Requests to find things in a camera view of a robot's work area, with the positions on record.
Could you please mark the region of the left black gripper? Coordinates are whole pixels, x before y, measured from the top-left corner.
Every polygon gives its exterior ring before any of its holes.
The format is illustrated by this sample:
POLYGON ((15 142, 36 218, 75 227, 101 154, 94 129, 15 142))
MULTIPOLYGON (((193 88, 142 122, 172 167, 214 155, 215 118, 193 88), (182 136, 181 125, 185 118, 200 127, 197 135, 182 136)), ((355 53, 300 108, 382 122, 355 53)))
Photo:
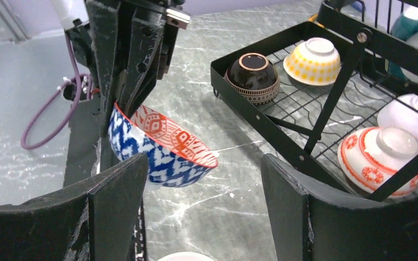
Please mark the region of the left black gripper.
MULTIPOLYGON (((186 29, 190 15, 182 11, 184 1, 122 1, 128 54, 125 83, 117 105, 127 117, 138 109, 150 88, 168 73, 177 34, 186 29)), ((100 136, 107 135, 113 107, 115 57, 119 25, 119 1, 86 1, 92 49, 101 91, 100 136)))

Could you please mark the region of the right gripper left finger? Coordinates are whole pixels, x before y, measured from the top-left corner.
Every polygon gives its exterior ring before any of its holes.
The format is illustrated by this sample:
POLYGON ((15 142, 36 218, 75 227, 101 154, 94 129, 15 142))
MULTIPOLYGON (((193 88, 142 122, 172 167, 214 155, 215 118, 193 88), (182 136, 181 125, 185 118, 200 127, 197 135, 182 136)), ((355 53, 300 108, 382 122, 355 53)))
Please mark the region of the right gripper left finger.
POLYGON ((0 206, 0 260, 134 260, 148 172, 139 153, 20 205, 0 206))

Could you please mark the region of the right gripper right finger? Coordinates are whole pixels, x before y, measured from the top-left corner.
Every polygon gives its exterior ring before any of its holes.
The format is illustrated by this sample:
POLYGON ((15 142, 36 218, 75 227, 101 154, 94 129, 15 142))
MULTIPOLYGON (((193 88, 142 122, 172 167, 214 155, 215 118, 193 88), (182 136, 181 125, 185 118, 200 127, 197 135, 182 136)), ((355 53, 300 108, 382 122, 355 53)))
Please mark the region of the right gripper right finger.
POLYGON ((418 260, 418 197, 368 200, 261 160, 277 260, 418 260))

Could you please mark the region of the orange zigzag bowl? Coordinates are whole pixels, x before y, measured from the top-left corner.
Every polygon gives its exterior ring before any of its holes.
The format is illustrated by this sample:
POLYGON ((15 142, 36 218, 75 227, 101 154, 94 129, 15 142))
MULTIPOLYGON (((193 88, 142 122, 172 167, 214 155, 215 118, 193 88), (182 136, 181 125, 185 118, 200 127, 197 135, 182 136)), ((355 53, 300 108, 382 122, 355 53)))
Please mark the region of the orange zigzag bowl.
POLYGON ((397 127, 367 127, 339 144, 337 158, 345 176, 373 193, 418 153, 416 138, 397 127))

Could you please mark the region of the red geometric pattern bowl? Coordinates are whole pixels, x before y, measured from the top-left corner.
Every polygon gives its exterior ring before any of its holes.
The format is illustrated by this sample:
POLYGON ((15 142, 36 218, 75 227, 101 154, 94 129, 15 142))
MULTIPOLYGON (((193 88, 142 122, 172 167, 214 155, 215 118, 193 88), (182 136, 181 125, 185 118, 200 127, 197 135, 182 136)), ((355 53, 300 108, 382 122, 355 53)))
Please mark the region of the red geometric pattern bowl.
POLYGON ((108 138, 119 160, 147 155, 149 188, 187 187, 218 166, 217 157, 194 134, 145 105, 127 117, 115 104, 108 138))

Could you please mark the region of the black blue banded bowl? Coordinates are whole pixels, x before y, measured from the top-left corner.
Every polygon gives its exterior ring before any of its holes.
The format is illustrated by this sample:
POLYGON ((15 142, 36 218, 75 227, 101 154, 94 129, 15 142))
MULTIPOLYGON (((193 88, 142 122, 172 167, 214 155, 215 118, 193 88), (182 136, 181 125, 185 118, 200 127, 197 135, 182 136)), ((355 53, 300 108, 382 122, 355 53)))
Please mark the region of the black blue banded bowl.
POLYGON ((241 55, 226 70, 224 79, 253 105, 271 102, 280 90, 276 68, 260 53, 241 55))

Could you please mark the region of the black wire dish rack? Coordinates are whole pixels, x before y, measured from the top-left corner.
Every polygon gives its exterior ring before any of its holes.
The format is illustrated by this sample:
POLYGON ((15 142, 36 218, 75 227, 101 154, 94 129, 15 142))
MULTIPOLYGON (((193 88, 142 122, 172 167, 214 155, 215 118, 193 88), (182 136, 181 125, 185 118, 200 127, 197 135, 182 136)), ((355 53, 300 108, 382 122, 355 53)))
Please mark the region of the black wire dish rack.
POLYGON ((314 21, 291 26, 211 62, 211 85, 232 111, 239 113, 298 171, 332 187, 362 195, 337 164, 337 146, 352 131, 376 122, 376 115, 405 94, 418 97, 418 85, 382 72, 384 61, 402 61, 402 51, 418 55, 408 44, 341 12, 349 1, 323 1, 314 21), (314 36, 331 40, 342 58, 343 71, 330 87, 307 87, 280 75, 279 97, 265 108, 251 104, 224 78, 241 55, 272 55, 279 67, 280 53, 314 36))

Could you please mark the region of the yellow sun pattern bowl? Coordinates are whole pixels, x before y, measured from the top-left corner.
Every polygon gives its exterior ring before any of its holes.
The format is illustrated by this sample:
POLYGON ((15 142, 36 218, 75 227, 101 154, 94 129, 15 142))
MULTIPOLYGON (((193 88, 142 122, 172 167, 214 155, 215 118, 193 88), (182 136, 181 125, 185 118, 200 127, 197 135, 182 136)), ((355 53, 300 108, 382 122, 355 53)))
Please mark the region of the yellow sun pattern bowl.
POLYGON ((306 85, 334 84, 341 69, 341 58, 334 44, 325 38, 310 38, 284 59, 283 67, 294 80, 306 85))

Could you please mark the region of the teal white bowl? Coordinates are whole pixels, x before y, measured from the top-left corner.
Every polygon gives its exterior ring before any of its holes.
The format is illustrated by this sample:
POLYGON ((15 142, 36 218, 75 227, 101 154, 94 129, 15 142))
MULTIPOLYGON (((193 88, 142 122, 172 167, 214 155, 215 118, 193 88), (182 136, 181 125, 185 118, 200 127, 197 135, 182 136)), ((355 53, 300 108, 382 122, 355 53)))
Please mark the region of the teal white bowl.
MULTIPOLYGON (((418 49, 418 8, 414 6, 407 7, 395 21, 390 34, 418 49)), ((395 78, 410 80, 418 84, 417 75, 391 61, 385 61, 385 68, 395 78)))

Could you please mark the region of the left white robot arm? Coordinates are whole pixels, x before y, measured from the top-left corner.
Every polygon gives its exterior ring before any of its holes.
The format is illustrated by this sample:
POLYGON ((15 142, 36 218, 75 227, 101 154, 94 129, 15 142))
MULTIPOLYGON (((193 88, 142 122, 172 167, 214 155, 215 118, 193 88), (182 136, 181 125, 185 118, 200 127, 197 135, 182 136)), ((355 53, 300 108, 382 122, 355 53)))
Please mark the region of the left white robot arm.
POLYGON ((52 1, 72 42, 100 90, 100 136, 115 105, 135 112, 169 70, 180 29, 190 14, 183 1, 52 1))

